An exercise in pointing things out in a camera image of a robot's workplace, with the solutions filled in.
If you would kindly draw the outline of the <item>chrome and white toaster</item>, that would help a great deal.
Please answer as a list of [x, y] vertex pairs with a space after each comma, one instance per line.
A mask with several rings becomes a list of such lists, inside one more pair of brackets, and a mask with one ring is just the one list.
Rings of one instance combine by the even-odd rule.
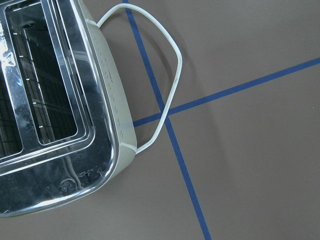
[[0, 3], [0, 216], [94, 193], [137, 151], [113, 55], [81, 0]]

